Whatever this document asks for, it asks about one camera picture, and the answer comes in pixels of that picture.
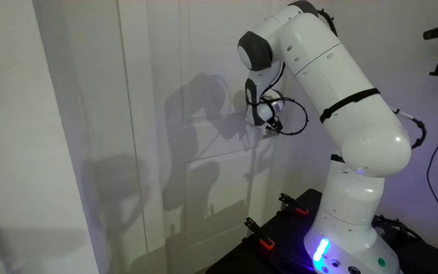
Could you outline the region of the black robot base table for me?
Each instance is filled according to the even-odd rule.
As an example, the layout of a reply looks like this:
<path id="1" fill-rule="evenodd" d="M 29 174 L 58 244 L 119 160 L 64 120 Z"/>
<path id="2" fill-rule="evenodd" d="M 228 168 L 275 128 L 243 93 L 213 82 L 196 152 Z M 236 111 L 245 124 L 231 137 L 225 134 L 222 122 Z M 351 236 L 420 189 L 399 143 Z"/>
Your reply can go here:
<path id="1" fill-rule="evenodd" d="M 248 236 L 205 274 L 316 274 L 304 248 L 304 236 L 313 224 L 321 194 L 309 189 L 294 200 L 309 210 L 307 216 L 280 209 L 272 219 L 260 226 L 275 242 L 274 251 L 262 251 L 248 230 Z M 399 219 L 376 215 L 373 224 L 399 256 L 403 274 L 438 274 L 438 248 Z"/>

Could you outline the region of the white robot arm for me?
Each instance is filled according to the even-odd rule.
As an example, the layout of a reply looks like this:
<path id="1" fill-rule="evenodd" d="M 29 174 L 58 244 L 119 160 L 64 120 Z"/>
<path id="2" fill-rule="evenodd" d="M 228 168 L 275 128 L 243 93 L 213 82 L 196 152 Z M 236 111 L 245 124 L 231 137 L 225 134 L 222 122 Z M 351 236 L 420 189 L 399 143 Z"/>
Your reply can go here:
<path id="1" fill-rule="evenodd" d="M 256 127 L 278 124 L 266 102 L 285 69 L 320 114 L 336 145 L 304 248 L 316 274 L 403 274 L 373 219 L 385 180 L 406 168 L 411 140 L 336 34 L 309 0 L 297 0 L 245 32 L 237 44 L 250 70 L 245 101 Z"/>

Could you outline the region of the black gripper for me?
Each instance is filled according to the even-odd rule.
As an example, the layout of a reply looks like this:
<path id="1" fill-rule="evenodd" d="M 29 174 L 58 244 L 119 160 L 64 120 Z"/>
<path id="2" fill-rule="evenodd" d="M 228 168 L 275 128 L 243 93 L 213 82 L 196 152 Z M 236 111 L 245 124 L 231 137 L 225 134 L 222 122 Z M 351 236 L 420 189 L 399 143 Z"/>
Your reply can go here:
<path id="1" fill-rule="evenodd" d="M 263 120 L 263 136 L 271 137 L 277 136 L 283 130 L 283 124 L 278 117 L 285 104 L 281 101 L 265 101 L 259 104 L 257 114 Z"/>

